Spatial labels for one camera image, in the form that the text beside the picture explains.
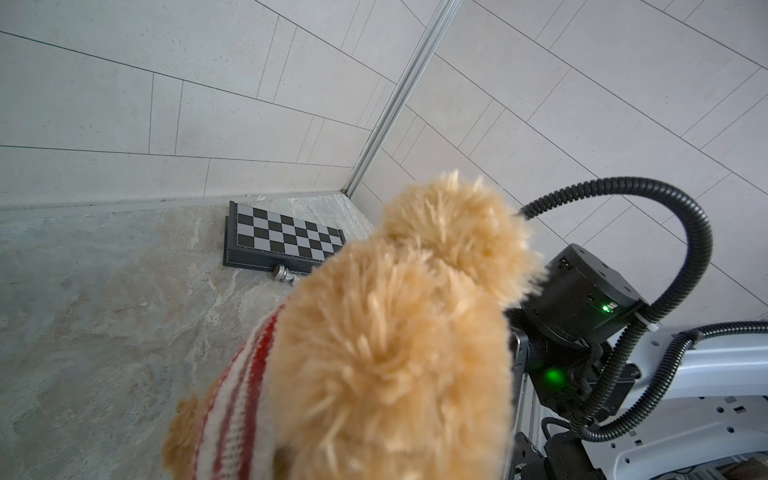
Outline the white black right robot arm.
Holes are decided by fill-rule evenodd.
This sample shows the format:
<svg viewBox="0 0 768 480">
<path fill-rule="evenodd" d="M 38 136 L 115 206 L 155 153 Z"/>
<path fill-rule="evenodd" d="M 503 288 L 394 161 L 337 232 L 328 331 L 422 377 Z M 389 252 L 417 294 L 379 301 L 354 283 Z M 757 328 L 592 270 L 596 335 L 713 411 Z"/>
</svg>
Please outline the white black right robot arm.
<svg viewBox="0 0 768 480">
<path fill-rule="evenodd" d="M 542 292 L 508 312 L 515 373 L 549 412 L 544 444 L 517 433 L 505 478 L 707 478 L 766 453 L 766 321 L 657 322 L 710 252 L 691 243 L 654 303 L 581 246 L 549 263 Z"/>
</svg>

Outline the red white striped knit sweater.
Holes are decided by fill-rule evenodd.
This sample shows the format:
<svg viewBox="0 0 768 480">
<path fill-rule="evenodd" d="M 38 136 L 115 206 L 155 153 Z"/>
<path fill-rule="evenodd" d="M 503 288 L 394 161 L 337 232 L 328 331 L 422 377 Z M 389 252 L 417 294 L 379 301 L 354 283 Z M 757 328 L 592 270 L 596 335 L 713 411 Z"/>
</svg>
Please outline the red white striped knit sweater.
<svg viewBox="0 0 768 480">
<path fill-rule="evenodd" d="M 191 464 L 193 479 L 272 479 L 277 452 L 267 378 L 281 311 L 255 327 L 217 380 Z"/>
</svg>

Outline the tan plush teddy bear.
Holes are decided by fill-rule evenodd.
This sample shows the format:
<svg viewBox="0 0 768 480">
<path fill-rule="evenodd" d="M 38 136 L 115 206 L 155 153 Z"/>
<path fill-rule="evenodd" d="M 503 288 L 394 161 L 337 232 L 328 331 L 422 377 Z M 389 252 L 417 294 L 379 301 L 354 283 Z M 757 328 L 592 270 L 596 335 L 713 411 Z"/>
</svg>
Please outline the tan plush teddy bear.
<svg viewBox="0 0 768 480">
<path fill-rule="evenodd" d="M 369 238 L 300 280 L 268 360 L 272 479 L 500 478 L 514 414 L 505 313 L 544 279 L 530 237 L 501 192 L 447 174 L 405 189 Z M 175 479 L 193 479 L 217 380 L 177 406 L 162 447 Z"/>
</svg>

